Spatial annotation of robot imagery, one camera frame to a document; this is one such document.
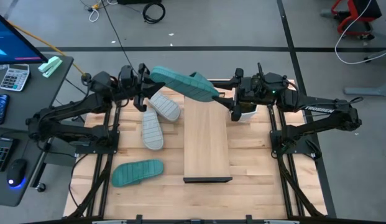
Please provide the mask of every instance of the wooden board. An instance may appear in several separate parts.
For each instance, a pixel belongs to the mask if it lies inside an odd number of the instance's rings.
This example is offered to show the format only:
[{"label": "wooden board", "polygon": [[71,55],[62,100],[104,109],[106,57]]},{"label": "wooden board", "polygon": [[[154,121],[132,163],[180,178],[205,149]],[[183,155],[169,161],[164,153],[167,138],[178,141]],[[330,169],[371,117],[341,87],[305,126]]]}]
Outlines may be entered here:
[{"label": "wooden board", "polygon": [[[125,162],[161,159],[164,163],[163,175],[123,188],[114,188],[110,184],[105,218],[135,219],[137,214],[142,214],[144,219],[245,219],[247,214],[256,219],[286,218],[277,161],[270,156],[271,125],[266,106],[259,106],[258,114],[249,123],[227,120],[229,170],[233,180],[225,184],[185,184],[184,97],[166,88],[162,92],[182,109],[176,123],[160,118],[164,149],[150,151],[144,147],[141,113],[131,103],[121,112],[121,139],[112,170]],[[304,123],[302,113],[286,113],[285,118],[288,124]],[[102,124],[103,119],[103,114],[89,114],[86,126]],[[326,213],[315,163],[304,155],[293,157],[302,191],[319,211]],[[75,168],[71,191],[78,203],[91,188],[95,161],[96,156],[89,155]],[[100,193],[96,197],[94,214],[97,214]],[[295,196],[292,190],[290,193],[296,211]],[[64,215],[69,215],[75,208],[68,196]]]},{"label": "wooden board", "polygon": [[230,177],[228,114],[218,102],[185,97],[185,177]]}]

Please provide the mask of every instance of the yellow cable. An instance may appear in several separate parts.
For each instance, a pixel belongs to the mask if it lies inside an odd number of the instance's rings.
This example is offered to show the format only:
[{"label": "yellow cable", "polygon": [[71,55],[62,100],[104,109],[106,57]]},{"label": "yellow cable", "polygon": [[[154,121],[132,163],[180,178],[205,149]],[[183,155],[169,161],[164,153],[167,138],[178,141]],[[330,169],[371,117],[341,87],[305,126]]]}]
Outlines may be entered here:
[{"label": "yellow cable", "polygon": [[[16,29],[20,30],[21,32],[29,35],[30,37],[36,39],[36,40],[39,40],[41,41],[42,43],[48,45],[51,49],[54,49],[56,52],[58,52],[59,54],[61,54],[62,56],[66,56],[65,53],[63,53],[61,50],[57,49],[55,46],[53,46],[52,44],[42,40],[41,38],[37,37],[36,35],[34,34],[31,34],[30,32],[24,30],[23,28],[17,26],[17,25],[14,25],[13,23],[11,23],[10,21],[8,21],[8,23],[10,23],[13,27],[15,27]],[[84,77],[85,76],[85,73],[82,72],[82,70],[75,64],[73,63],[74,67],[82,74],[82,76]]]}]

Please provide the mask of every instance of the concrete floor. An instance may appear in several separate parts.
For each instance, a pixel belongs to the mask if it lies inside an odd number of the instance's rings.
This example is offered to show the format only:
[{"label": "concrete floor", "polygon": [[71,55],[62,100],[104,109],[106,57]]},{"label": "concrete floor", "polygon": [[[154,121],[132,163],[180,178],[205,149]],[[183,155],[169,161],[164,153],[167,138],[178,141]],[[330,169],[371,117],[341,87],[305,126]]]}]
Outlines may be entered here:
[{"label": "concrete floor", "polygon": [[[94,0],[84,0],[93,4]],[[333,47],[339,38],[337,24],[319,16],[334,0],[283,0],[295,47]],[[156,25],[143,23],[142,16],[125,6],[109,6],[108,11],[123,46],[254,46],[287,47],[277,1],[273,0],[163,0],[165,19]],[[374,22],[376,32],[386,35],[386,0],[378,0],[384,16]],[[0,13],[9,20],[57,47],[118,47],[104,10],[97,22],[76,0],[18,0],[12,10],[9,0],[0,0]],[[36,40],[31,42],[44,47]],[[341,47],[363,47],[352,38]],[[386,47],[375,39],[367,47]],[[102,70],[118,74],[127,64],[122,52],[66,52],[91,74]],[[265,72],[296,78],[289,52],[265,51],[167,51],[128,52],[134,66],[162,65],[189,74],[195,70],[207,78],[229,78],[236,67],[246,74],[257,72],[261,62]],[[341,56],[362,60],[366,53]],[[343,98],[345,86],[379,86],[386,82],[386,58],[370,64],[345,65],[333,53],[298,52],[298,62],[308,95]],[[80,74],[71,68],[68,79],[83,88]],[[67,103],[83,95],[65,83],[57,100]],[[354,105],[363,125],[355,132],[326,131],[319,134],[329,186],[339,218],[386,221],[386,98],[366,97]],[[27,190],[16,208],[0,206],[0,223],[22,223],[60,218],[70,181],[70,168],[48,166],[42,180],[48,190]]]}]

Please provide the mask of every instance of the monitor screen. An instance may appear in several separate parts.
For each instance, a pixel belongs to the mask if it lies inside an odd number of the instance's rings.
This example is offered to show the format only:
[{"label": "monitor screen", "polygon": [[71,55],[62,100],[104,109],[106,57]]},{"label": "monitor screen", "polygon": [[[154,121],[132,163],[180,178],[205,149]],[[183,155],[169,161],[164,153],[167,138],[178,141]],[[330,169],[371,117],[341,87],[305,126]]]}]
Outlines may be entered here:
[{"label": "monitor screen", "polygon": [[42,62],[47,59],[0,16],[0,65]]}]

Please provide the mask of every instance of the phone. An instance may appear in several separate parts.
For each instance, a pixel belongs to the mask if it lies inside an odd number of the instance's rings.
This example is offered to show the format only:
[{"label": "phone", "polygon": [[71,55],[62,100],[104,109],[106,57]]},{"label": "phone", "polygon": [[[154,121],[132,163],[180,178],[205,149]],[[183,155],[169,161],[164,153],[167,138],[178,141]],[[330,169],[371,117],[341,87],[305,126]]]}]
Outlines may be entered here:
[{"label": "phone", "polygon": [[6,108],[9,102],[9,95],[2,94],[0,95],[0,124],[5,120]]}]

